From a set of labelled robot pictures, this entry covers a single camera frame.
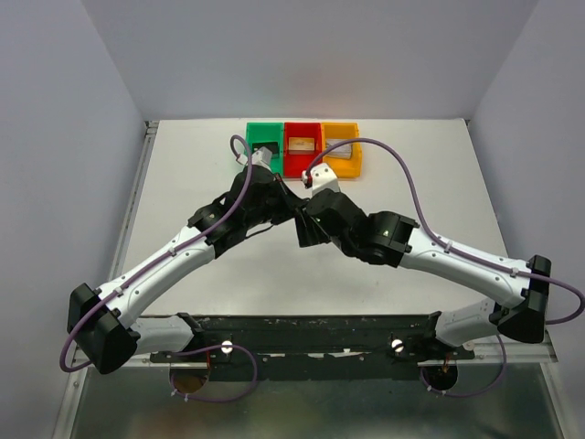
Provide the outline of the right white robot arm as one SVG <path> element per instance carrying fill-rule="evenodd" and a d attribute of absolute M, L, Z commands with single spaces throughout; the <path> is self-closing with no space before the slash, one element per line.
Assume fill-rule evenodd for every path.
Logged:
<path fill-rule="evenodd" d="M 538 344 L 545 335 L 551 272 L 549 259 L 498 257 L 448 242 L 441 247 L 409 217 L 391 211 L 366 214 L 347 195 L 325 189 L 303 208 L 319 241 L 372 265 L 430 273 L 483 295 L 478 303 L 439 312 L 420 336 L 422 351 L 438 359 L 452 348 L 503 335 Z"/>

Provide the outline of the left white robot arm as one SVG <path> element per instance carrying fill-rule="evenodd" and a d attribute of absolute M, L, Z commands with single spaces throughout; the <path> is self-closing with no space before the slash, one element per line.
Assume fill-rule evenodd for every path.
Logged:
<path fill-rule="evenodd" d="M 264 166 L 242 170 L 229 191 L 198 209 L 145 261 L 98 288 L 77 286 L 69 296 L 67 341 L 101 374 L 141 352 L 172 350 L 183 361 L 196 359 L 203 340 L 185 318 L 172 316 L 148 335 L 138 322 L 143 311 L 188 274 L 244 242 L 249 230 L 291 220 L 306 203 Z"/>

